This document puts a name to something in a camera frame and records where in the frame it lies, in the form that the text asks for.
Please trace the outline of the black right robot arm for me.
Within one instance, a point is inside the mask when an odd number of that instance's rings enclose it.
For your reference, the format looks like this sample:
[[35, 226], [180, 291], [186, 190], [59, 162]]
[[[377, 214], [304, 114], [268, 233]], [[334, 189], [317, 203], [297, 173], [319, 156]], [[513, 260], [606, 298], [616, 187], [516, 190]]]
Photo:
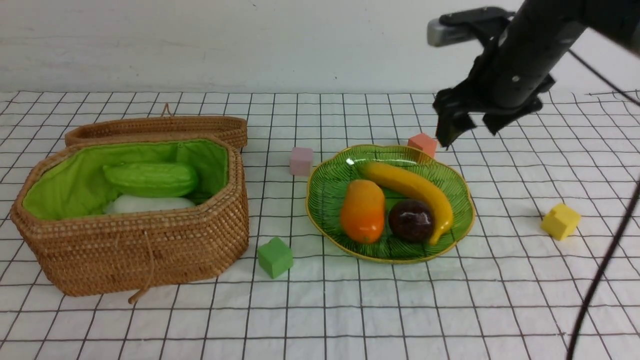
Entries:
[[484, 6], [432, 19], [430, 46], [477, 40], [483, 48], [466, 79], [435, 96], [439, 145], [473, 130], [473, 113], [495, 135], [539, 112], [540, 94], [555, 84], [551, 70], [588, 28], [638, 54], [639, 20], [637, 0], [526, 0], [515, 12]]

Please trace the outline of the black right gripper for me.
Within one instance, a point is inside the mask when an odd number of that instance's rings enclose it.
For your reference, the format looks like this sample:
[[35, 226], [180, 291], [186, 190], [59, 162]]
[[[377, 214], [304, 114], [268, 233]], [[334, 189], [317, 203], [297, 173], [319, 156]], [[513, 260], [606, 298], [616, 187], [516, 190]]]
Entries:
[[539, 112], [538, 94], [554, 84], [552, 68], [585, 27], [578, 0], [526, 0], [502, 34], [476, 57], [465, 80], [436, 94], [435, 137], [448, 149], [462, 134], [477, 128], [470, 113], [485, 113], [489, 132]]

